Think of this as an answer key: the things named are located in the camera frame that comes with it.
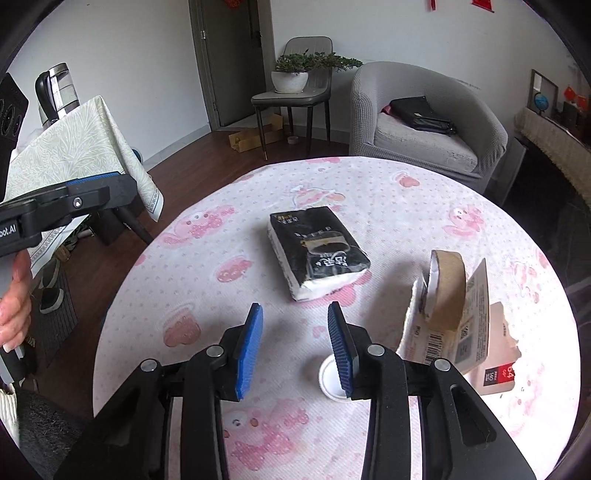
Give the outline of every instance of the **silver screw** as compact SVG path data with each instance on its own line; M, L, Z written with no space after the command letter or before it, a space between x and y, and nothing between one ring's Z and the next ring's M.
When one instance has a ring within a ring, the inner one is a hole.
M205 353L212 358L218 358L223 355L223 348L219 345L212 345L205 351Z
M368 353L373 356L382 356L386 350L383 346L374 343L368 347Z
M452 366L450 365L450 363L444 358L438 358L437 360L435 360L435 368L437 368L441 372L449 372L449 369L451 367Z
M139 367L144 372L153 372L154 370L156 370L157 366L158 366L158 362L156 360L148 358L147 360L144 360Z

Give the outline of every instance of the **black leather bag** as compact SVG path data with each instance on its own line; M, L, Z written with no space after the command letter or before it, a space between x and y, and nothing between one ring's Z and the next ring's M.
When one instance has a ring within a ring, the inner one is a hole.
M399 98L390 102L391 113L415 130L455 135L456 126L436 114L425 97Z

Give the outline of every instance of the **gray chair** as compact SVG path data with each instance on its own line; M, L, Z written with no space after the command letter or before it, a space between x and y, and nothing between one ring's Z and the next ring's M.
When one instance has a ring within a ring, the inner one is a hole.
M380 113L394 99L423 95L456 125L457 135L419 132ZM387 61L367 63L355 75L350 155L410 163L483 193L506 145L507 133L491 109L457 80Z
M332 40L329 37L296 37L292 38L283 53L332 53ZM306 107L308 109L308 120L306 123L306 158L310 156L312 141L312 119L314 106L324 102L324 115L326 118L326 139L330 144L330 85L332 83L332 70L312 70L308 77L304 91L301 93L277 93L275 91L261 93L252 97L251 102L255 108L256 121L258 123L261 146L267 160L267 146L263 132L261 111L270 106L287 107L287 115L290 122L290 132L293 135L294 120L291 111L292 107Z

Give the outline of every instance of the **person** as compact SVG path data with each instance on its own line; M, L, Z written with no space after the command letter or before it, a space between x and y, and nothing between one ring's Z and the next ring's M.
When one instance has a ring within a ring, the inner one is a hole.
M32 287L31 257L23 250L15 257L12 282L0 300L0 345L6 351L16 348L27 336L31 326ZM86 425L38 394L18 386L10 393L17 399L18 427L12 432L15 425L0 421L0 477L51 480ZM7 398L5 392L0 392L0 408L2 399ZM15 450L11 437L16 437L28 464Z

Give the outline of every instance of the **human hand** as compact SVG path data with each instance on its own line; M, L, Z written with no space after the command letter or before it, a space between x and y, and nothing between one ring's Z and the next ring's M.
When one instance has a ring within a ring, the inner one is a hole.
M12 283L0 300L0 345L6 352L23 343L31 325L32 282L31 257L22 250L12 265Z

